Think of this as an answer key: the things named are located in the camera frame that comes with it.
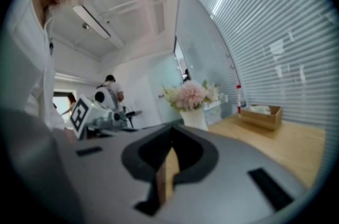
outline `black slot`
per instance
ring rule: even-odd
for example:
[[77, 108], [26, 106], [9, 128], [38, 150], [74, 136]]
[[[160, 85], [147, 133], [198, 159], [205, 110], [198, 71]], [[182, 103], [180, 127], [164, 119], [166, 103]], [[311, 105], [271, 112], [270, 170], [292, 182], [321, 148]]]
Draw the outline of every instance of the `black slot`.
[[290, 204], [293, 199], [262, 169], [248, 172], [276, 211]]
[[87, 148], [83, 150], [77, 150], [76, 153], [79, 157], [83, 157], [83, 156], [87, 156], [90, 154], [99, 153], [101, 151], [103, 151], [103, 149], [99, 146], [96, 146], [96, 147], [91, 147], [91, 148]]

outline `wooden countertop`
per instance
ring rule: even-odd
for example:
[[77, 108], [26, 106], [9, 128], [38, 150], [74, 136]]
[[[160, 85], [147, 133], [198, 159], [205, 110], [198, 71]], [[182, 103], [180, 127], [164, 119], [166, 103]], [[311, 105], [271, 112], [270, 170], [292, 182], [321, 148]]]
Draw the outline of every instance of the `wooden countertop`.
[[[210, 132], [241, 140], [268, 155], [311, 188], [323, 158], [325, 130], [282, 121], [281, 127], [268, 131], [241, 122], [238, 114], [208, 127]], [[174, 150], [165, 162], [166, 200], [173, 194], [173, 176], [179, 172]]]

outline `white vase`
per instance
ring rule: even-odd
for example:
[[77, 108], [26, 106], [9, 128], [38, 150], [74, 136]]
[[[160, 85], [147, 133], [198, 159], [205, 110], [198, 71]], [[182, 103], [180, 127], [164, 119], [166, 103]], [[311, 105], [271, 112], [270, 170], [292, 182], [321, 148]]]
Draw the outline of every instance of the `white vase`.
[[180, 115], [184, 120], [185, 126], [208, 131], [202, 107], [193, 111], [180, 111]]

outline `pink flower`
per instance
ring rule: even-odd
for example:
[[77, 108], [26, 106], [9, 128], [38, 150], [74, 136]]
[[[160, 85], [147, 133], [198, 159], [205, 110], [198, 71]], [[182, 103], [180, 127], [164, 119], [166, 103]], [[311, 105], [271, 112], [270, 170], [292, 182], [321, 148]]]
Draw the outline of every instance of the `pink flower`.
[[184, 110], [191, 111], [199, 108], [207, 95], [204, 89], [198, 82], [190, 80], [179, 88], [179, 93], [176, 97], [176, 106]]

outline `tissue box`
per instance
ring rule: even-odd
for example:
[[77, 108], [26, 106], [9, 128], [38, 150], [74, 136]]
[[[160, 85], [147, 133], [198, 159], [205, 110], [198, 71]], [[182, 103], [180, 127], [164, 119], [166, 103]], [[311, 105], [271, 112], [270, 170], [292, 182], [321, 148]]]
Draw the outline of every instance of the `tissue box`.
[[274, 131], [281, 125], [282, 108], [281, 106], [274, 105], [269, 105], [269, 107], [271, 109], [271, 115], [259, 114], [241, 109], [240, 119], [243, 122]]

